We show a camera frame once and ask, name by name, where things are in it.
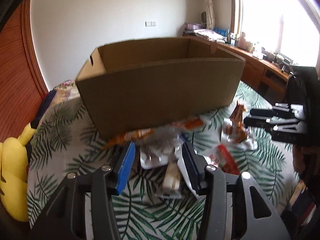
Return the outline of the silver printed snack pouch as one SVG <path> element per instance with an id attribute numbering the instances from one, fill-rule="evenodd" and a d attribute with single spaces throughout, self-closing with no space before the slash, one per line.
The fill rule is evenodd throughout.
<path id="1" fill-rule="evenodd" d="M 155 128 L 150 134 L 137 141 L 140 151 L 140 165 L 149 170 L 168 165 L 176 160 L 181 149 L 181 130 L 174 126 Z"/>

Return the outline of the white orange snack pouch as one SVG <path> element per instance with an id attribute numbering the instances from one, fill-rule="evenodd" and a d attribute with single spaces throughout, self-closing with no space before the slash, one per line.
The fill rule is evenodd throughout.
<path id="1" fill-rule="evenodd" d="M 258 143 L 249 128 L 245 128 L 241 122 L 234 123 L 227 118 L 224 118 L 222 123 L 221 144 L 244 151 L 255 151 L 258 148 Z"/>

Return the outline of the brown cracker bar packet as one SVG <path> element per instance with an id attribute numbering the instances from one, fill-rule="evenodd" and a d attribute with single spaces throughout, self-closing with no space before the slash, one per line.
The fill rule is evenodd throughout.
<path id="1" fill-rule="evenodd" d="M 181 173 L 176 162 L 170 162 L 162 185 L 155 196 L 162 199 L 181 199 Z"/>

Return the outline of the chicken feet snack packet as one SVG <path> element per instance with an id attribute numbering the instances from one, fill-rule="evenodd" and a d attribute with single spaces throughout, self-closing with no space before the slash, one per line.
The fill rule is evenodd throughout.
<path id="1" fill-rule="evenodd" d="M 199 196 L 191 187 L 191 182 L 182 157 L 182 147 L 176 152 L 176 157 L 178 158 L 177 165 L 181 172 L 182 178 L 184 179 L 186 187 L 191 191 L 196 199 L 202 199 L 203 196 Z M 225 173 L 234 175 L 240 174 L 235 160 L 233 159 L 229 150 L 227 150 L 227 147 L 223 144 L 217 145 L 213 150 L 209 152 L 208 156 L 204 155 L 203 157 L 209 165 L 219 167 Z"/>

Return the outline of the orange foil snack wrapper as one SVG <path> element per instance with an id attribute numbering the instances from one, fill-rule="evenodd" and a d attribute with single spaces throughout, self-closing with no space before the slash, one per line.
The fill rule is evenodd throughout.
<path id="1" fill-rule="evenodd" d="M 243 113 L 247 111 L 247 108 L 244 106 L 244 104 L 240 103 L 240 101 L 236 102 L 236 107 L 231 113 L 229 119 L 234 124 L 241 124 L 243 122 Z"/>

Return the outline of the wooden cabinet counter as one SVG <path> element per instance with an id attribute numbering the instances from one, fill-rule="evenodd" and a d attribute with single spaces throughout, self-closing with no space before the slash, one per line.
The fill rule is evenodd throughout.
<path id="1" fill-rule="evenodd" d="M 206 41 L 202 38 L 184 34 L 189 38 L 190 57 L 228 57 L 236 54 L 245 59 L 241 81 L 262 95 L 268 102 L 282 102 L 286 93 L 289 75 L 281 72 L 275 65 L 266 60 L 259 60 L 251 53 L 235 46 Z"/>

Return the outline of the wooden wardrobe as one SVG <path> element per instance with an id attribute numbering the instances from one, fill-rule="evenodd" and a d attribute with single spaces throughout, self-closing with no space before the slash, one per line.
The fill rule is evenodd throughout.
<path id="1" fill-rule="evenodd" d="M 23 0 L 1 31 L 1 141 L 18 137 L 48 94 L 34 50 L 30 2 Z"/>

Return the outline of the floral quilt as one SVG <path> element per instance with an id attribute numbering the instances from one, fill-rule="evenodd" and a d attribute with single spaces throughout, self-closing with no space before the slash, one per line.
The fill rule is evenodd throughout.
<path id="1" fill-rule="evenodd" d="M 75 84 L 75 80 L 67 80 L 55 86 L 44 98 L 43 102 L 35 115 L 35 118 L 30 122 L 33 129 L 37 129 L 41 123 L 45 113 L 55 105 L 79 97 L 79 91 Z"/>

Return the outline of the long orange silver snack packet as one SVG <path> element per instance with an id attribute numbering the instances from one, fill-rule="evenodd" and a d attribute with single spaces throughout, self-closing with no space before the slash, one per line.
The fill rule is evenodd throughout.
<path id="1" fill-rule="evenodd" d="M 157 132 L 160 132 L 162 129 L 164 129 L 164 131 L 171 130 L 173 132 L 188 132 L 203 129 L 206 126 L 206 124 L 208 124 L 208 121 L 204 120 L 203 118 L 191 117 L 161 127 L 145 128 L 131 132 L 125 132 L 116 135 L 111 139 L 108 139 L 107 143 L 105 143 L 101 149 L 106 150 L 115 145 L 124 145 L 128 141 L 140 141 L 149 137 L 150 135 L 154 135 Z"/>

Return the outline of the patterned curtain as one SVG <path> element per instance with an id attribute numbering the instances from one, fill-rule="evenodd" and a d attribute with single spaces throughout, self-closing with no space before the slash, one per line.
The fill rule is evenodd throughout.
<path id="1" fill-rule="evenodd" d="M 214 0 L 205 0 L 205 1 L 206 1 L 207 29 L 213 30 L 216 27 Z"/>

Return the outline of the wall light switch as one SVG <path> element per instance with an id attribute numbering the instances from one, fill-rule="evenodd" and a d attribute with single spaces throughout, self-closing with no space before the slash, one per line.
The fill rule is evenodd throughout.
<path id="1" fill-rule="evenodd" d="M 145 22 L 145 26 L 146 27 L 155 27 L 156 26 L 156 22 L 155 21 L 146 21 Z"/>

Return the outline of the folded floral cloth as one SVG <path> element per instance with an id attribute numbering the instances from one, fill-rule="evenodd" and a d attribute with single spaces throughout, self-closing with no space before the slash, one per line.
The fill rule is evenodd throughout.
<path id="1" fill-rule="evenodd" d="M 197 37 L 203 38 L 207 41 L 221 40 L 225 42 L 226 38 L 210 29 L 197 29 L 193 31 Z"/>

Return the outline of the pink bottle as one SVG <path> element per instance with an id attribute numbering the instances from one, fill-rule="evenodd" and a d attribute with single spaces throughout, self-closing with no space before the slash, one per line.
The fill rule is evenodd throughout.
<path id="1" fill-rule="evenodd" d="M 242 32 L 241 35 L 240 35 L 240 37 L 239 37 L 238 47 L 239 47 L 240 49 L 247 50 L 248 42 L 247 42 L 247 40 L 246 40 L 246 33 L 245 33 L 245 32 Z"/>

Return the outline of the window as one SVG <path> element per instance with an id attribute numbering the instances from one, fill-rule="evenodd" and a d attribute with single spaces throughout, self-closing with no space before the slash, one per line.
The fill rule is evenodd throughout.
<path id="1" fill-rule="evenodd" d="M 317 66 L 319 23 L 301 0 L 240 0 L 239 28 L 257 48 Z"/>

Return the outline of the yellow plush toy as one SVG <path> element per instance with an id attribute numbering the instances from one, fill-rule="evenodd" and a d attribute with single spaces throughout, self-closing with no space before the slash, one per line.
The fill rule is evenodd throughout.
<path id="1" fill-rule="evenodd" d="M 27 124 L 17 138 L 8 137 L 1 142 L 1 203 L 11 217 L 19 222 L 28 221 L 27 143 L 35 129 Z"/>

